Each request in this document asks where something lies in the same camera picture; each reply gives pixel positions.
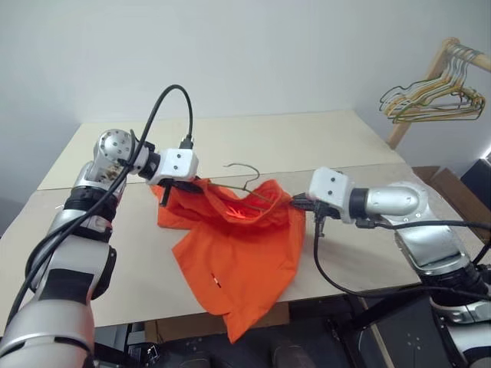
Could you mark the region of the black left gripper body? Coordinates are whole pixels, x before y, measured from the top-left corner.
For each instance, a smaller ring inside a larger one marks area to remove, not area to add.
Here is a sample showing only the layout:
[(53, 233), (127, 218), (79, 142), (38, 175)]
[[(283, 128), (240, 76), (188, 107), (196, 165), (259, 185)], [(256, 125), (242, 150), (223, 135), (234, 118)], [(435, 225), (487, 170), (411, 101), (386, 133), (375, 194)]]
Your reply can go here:
[(160, 181), (160, 187), (163, 188), (163, 194), (162, 194), (162, 199), (160, 200), (160, 206), (161, 207), (166, 207), (167, 203), (170, 198), (170, 193), (172, 191), (172, 188), (176, 186), (176, 180), (175, 179), (162, 179)]

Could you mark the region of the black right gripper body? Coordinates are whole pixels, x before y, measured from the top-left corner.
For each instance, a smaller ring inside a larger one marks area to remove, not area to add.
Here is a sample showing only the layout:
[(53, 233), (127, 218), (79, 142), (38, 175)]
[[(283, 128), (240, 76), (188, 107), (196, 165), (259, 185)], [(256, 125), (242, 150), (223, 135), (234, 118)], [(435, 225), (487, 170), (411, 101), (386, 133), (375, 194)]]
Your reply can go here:
[(321, 201), (314, 201), (315, 237), (324, 237), (323, 229), (326, 218), (339, 220), (341, 215), (337, 209)]

